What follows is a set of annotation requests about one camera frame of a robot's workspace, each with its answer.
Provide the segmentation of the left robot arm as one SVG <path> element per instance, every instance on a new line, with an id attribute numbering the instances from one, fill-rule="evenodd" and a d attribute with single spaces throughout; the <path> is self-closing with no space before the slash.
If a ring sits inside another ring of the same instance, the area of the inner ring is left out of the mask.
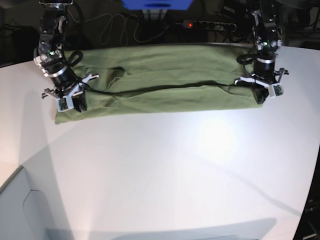
<path id="1" fill-rule="evenodd" d="M 257 104 L 284 94 L 281 83 L 289 71 L 276 70 L 277 50 L 282 46 L 281 28 L 277 24 L 274 4 L 271 0 L 248 0 L 247 11 L 253 21 L 252 42 L 255 51 L 237 57 L 244 74 L 234 84 L 252 89 Z"/>

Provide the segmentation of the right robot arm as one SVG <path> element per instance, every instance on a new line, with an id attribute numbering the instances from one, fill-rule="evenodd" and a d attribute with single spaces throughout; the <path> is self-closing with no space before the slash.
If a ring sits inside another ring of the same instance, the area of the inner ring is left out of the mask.
<path id="1" fill-rule="evenodd" d="M 68 6 L 74 5 L 74 0 L 40 0 L 44 13 L 40 19 L 40 36 L 35 49 L 34 63 L 41 69 L 43 75 L 49 78 L 54 88 L 46 88 L 42 97 L 48 95 L 55 98 L 58 112 L 76 110 L 85 112 L 88 109 L 86 90 L 90 89 L 88 82 L 97 79 L 98 74 L 88 73 L 85 77 L 76 75 L 73 71 L 83 59 L 83 53 L 76 50 L 69 58 L 65 57 L 65 28 L 68 24 Z"/>

